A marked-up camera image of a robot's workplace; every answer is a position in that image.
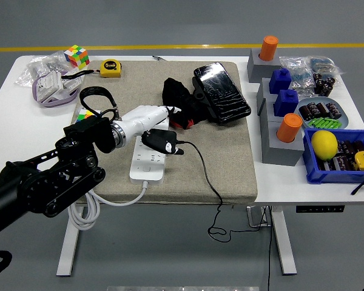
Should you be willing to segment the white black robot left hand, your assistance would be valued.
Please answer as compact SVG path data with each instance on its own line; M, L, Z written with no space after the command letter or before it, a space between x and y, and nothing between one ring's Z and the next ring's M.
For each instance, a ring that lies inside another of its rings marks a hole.
M143 144L163 154L183 155L177 147L177 134L155 126L181 110L172 106L140 105L120 120L113 122L116 147L126 146L135 136L140 136Z

